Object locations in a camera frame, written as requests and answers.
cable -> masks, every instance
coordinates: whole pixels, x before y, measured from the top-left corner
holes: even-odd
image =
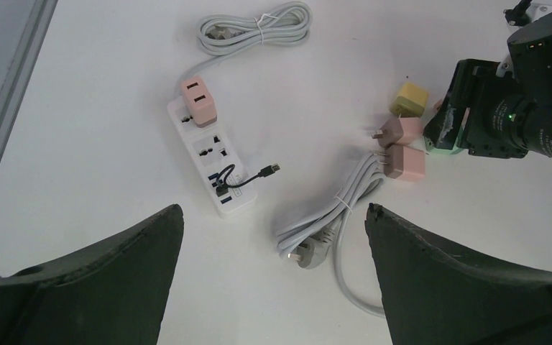
[[[293,47],[310,37],[312,11],[303,2],[292,1],[264,13],[259,19],[227,15],[202,18],[196,27],[200,48],[214,58],[190,68],[178,85],[205,68],[227,60],[256,45]]]
[[[218,175],[217,175],[217,193],[222,191],[223,189],[229,189],[229,188],[240,188],[244,187],[245,185],[248,185],[253,180],[256,180],[257,178],[266,178],[274,173],[276,173],[278,170],[280,170],[280,166],[278,164],[274,165],[268,165],[267,167],[264,167],[261,169],[255,176],[252,178],[246,179],[244,182],[241,182],[237,185],[229,185],[227,183],[227,179],[229,176],[234,172],[234,169],[236,168],[235,164],[230,164],[226,166]]]
[[[340,254],[351,210],[360,199],[378,191],[385,180],[385,176],[380,170],[380,164],[380,159],[376,154],[368,152],[363,155],[342,189],[327,207],[281,229],[277,235],[280,241],[278,243],[280,257],[303,260],[303,255],[298,254],[298,249],[306,247],[303,242],[313,242],[316,240],[313,236],[330,234],[330,230],[339,228],[333,248],[333,263],[340,290],[356,307],[372,315],[385,317],[383,307],[370,305],[360,300],[348,289],[341,270]]]

charging plug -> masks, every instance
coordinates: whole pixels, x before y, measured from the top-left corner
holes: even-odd
[[[384,174],[389,178],[418,182],[426,173],[425,153],[407,146],[393,145],[386,150]]]
[[[390,106],[390,112],[401,117],[421,117],[424,114],[428,91],[413,83],[405,83]]]
[[[206,127],[217,121],[217,109],[213,96],[202,78],[196,76],[180,85],[187,110],[198,127]]]
[[[333,224],[323,227],[318,233],[301,242],[295,250],[299,267],[311,270],[326,260],[335,238],[332,226]]]
[[[390,119],[373,135],[381,147],[392,144],[409,145],[422,136],[422,121],[418,117]]]

power strip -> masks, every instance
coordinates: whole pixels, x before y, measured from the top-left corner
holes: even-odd
[[[230,164],[235,164],[236,169],[226,181],[228,184],[236,185],[249,178],[221,126],[218,123],[203,128],[196,126],[183,97],[170,102],[167,109],[219,215],[228,218],[250,208],[257,199],[253,182],[241,188],[231,188],[220,197],[216,194],[216,177]]]

power plug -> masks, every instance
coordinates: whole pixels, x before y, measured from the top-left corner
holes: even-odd
[[[220,183],[217,177],[229,165],[236,166],[226,180],[229,185],[237,185],[249,178],[225,131],[217,123],[196,126],[184,97],[170,102],[167,109],[218,214],[228,218],[250,208],[257,199],[253,182],[240,188],[218,190]]]
[[[393,145],[386,150],[384,174],[389,178],[418,182],[426,173],[424,151]]]
[[[315,235],[304,239],[295,249],[299,267],[311,270],[322,264],[330,252],[335,235],[333,225],[327,225]]]
[[[396,118],[386,123],[373,135],[384,148],[392,144],[409,145],[422,137],[422,121],[418,117]]]
[[[413,83],[405,83],[390,106],[390,112],[401,117],[421,117],[424,114],[428,91]]]

pink charger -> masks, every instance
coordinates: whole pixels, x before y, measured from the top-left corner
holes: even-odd
[[[425,153],[407,146],[392,145],[386,150],[384,174],[389,178],[418,182],[426,174]]]
[[[373,136],[379,145],[388,148],[390,145],[409,145],[422,136],[422,121],[418,117],[394,118],[386,123]]]

